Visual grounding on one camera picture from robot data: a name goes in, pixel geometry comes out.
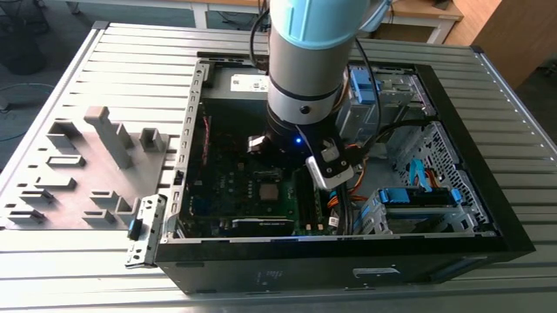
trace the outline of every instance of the aluminum extrusion table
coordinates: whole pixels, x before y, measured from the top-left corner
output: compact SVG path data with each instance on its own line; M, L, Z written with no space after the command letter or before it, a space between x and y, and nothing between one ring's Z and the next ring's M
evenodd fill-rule
M130 132L154 126L177 138L197 52L246 53L248 42L249 33L241 31L97 23L0 176L0 192L29 166L50 123L71 119L79 106L109 106L113 120ZM266 36L257 36L256 42L257 52L266 53ZM185 306L193 306L196 312L222 312L224 308L198 307L220 305L228 312L552 311L557 290L555 144L484 54L457 46L363 43L373 61L424 63L436 70L538 252L435 286L189 297L160 269L125 269L126 231L5 230L0 309L105 312L118 306L138 313L153 308L184 312ZM168 166L174 158L170 147ZM172 179L172 171L164 171L161 193L168 192L165 184ZM0 203L6 196L0 194Z

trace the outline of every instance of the screw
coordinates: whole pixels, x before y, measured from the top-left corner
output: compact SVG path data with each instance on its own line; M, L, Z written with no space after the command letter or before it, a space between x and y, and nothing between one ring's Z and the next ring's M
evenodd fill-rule
M310 107L309 107L309 106L302 106L302 107L300 108L300 112L301 112L302 114L308 114L308 113L310 113L310 111L312 111L312 109L310 109Z

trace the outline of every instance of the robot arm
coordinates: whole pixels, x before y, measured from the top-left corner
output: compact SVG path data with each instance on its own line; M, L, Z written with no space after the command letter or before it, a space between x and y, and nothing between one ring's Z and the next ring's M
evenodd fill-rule
M368 16L363 29L377 29L391 4L392 0L272 1L266 136L282 153L298 153L304 139L312 154L306 165L322 189L355 176L335 126L335 104L359 27Z

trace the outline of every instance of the gray plastic block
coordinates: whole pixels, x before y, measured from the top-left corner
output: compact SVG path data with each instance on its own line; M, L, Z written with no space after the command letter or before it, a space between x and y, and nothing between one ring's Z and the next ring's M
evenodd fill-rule
M47 138L51 140L51 143L58 150L75 150L75 146L71 143L71 139L81 135L82 133L79 132L73 122L58 121L53 123L51 129L47 133Z
M121 217L122 222L126 225L130 225L131 221L134 220L135 212L137 212L137 206L130 207L130 204L121 197L119 202L117 204L117 210L114 213Z
M53 168L83 168L86 159L81 155L58 155L51 156L47 165Z
M19 198L31 206L50 204L54 200L53 194L45 190L23 190Z
M38 177L35 180L35 187L55 190L74 190L77 188L77 180L71 177Z
M146 152L165 152L165 142L157 128L144 128L139 143Z
M85 211L82 218L91 226L106 226L117 221L109 210Z
M7 205L14 208L7 218L17 224L41 224L45 220L45 215L29 205Z
M98 206L113 206L119 202L119 194L113 190L91 190L90 196Z
M110 111L106 106L90 106L85 120L95 127L105 148L110 152L118 167L126 169L131 165L131 158L109 119L109 114Z

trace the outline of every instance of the white sticker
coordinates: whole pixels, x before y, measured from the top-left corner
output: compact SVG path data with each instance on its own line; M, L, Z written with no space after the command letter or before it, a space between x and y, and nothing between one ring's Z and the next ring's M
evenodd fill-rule
M339 218L337 217L329 217L329 225L333 227L339 227Z
M269 76L236 74L232 77L230 90L266 93L269 91Z
M368 268L368 269L353 269L352 273L355 277L361 278L360 275L381 275L381 274L401 274L401 272L393 267L380 267L380 268Z

